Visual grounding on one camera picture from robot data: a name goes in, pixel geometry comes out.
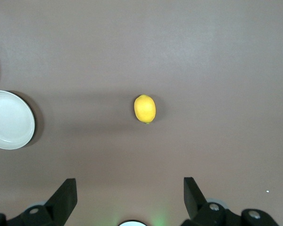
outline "yellow lemon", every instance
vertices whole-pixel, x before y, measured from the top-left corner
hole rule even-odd
[[[139,121],[149,124],[155,118],[155,103],[151,97],[140,95],[134,102],[134,111]]]

